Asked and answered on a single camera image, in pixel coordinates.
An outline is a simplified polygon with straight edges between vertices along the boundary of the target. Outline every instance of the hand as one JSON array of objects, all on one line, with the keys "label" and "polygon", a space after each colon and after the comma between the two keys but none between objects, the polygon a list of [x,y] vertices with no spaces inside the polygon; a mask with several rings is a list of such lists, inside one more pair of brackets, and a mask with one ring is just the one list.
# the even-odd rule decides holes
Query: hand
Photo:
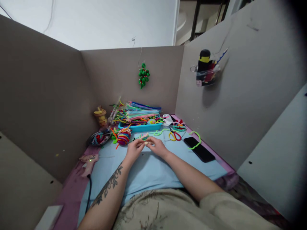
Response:
[{"label": "hand", "polygon": [[145,147],[145,144],[142,139],[135,139],[133,142],[128,144],[126,159],[134,163],[136,159],[139,157],[139,155],[141,154],[141,151],[143,150],[144,147]]},{"label": "hand", "polygon": [[160,139],[151,136],[146,141],[152,141],[154,143],[154,146],[147,144],[146,147],[150,148],[151,151],[163,159],[170,153]]}]

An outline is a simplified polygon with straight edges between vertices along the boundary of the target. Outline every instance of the beige shirt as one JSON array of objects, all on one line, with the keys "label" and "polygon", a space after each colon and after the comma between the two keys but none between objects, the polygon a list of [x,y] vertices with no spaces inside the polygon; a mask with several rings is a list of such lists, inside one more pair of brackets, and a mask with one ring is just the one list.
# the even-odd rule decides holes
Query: beige shirt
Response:
[{"label": "beige shirt", "polygon": [[150,190],[120,210],[113,229],[279,229],[226,192],[213,193],[199,207],[184,192]]}]

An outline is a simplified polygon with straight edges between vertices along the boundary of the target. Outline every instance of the green beaded ornament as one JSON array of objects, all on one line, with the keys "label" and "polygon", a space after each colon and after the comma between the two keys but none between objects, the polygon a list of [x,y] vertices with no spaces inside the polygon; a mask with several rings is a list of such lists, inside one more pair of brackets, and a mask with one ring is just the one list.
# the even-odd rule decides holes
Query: green beaded ornament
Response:
[{"label": "green beaded ornament", "polygon": [[145,63],[142,64],[142,68],[139,69],[139,81],[138,83],[141,85],[141,89],[146,85],[146,82],[149,81],[148,77],[150,76],[149,70],[145,69]]}]

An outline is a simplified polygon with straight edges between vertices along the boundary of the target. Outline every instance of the yellow-handled scissors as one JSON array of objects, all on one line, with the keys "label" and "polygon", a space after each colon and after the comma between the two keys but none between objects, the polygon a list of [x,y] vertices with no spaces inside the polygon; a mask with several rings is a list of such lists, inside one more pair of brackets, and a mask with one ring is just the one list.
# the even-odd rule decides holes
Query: yellow-handled scissors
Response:
[{"label": "yellow-handled scissors", "polygon": [[172,134],[172,136],[173,136],[173,138],[174,138],[174,139],[171,139],[171,138],[170,138],[171,141],[181,141],[181,136],[179,135],[179,133],[177,133],[176,131],[173,131],[171,128],[169,128],[169,130],[170,130],[169,138],[170,138],[170,135],[171,135],[171,134]]}]

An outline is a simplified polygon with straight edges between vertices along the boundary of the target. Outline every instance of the clear plastic pen holder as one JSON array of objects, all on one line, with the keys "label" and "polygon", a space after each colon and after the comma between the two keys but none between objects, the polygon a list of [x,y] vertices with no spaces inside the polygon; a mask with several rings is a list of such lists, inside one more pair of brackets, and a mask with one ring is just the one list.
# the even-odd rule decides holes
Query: clear plastic pen holder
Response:
[{"label": "clear plastic pen holder", "polygon": [[219,65],[216,65],[213,69],[195,72],[196,85],[197,86],[207,86],[212,85],[216,81],[218,72],[221,70]]}]

